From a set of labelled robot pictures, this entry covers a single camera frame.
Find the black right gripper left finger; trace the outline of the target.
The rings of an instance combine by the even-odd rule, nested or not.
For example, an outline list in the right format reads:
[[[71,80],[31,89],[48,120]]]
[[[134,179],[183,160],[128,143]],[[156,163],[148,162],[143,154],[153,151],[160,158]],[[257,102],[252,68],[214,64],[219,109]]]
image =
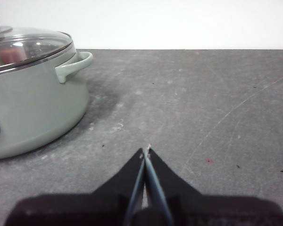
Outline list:
[[[7,226],[123,226],[141,206],[144,158],[139,149],[91,193],[42,194],[20,200]]]

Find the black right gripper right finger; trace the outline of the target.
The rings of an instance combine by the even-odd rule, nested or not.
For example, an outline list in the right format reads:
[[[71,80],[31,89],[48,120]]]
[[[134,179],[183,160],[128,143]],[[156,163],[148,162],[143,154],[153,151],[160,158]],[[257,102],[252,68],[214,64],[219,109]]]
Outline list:
[[[145,165],[150,204],[159,208],[172,226],[283,226],[283,210],[275,202],[202,194],[151,147],[145,150]]]

